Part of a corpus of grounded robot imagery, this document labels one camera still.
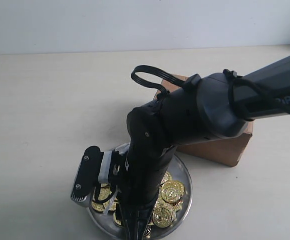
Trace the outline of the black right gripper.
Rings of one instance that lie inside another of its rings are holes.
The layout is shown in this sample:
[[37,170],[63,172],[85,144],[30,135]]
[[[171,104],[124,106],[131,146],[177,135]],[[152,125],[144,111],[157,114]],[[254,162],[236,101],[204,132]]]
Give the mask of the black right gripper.
[[158,188],[173,158],[176,146],[152,158],[124,143],[115,148],[125,157],[118,201],[126,240],[141,240],[158,199]]

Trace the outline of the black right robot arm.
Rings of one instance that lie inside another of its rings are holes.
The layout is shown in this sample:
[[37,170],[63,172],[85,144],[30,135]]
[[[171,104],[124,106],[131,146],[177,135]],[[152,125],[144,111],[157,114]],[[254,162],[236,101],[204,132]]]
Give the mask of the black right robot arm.
[[142,239],[179,145],[235,138],[255,119],[290,115],[290,56],[245,76],[225,69],[180,80],[139,65],[131,78],[159,94],[127,115],[130,144],[117,198],[128,240]]

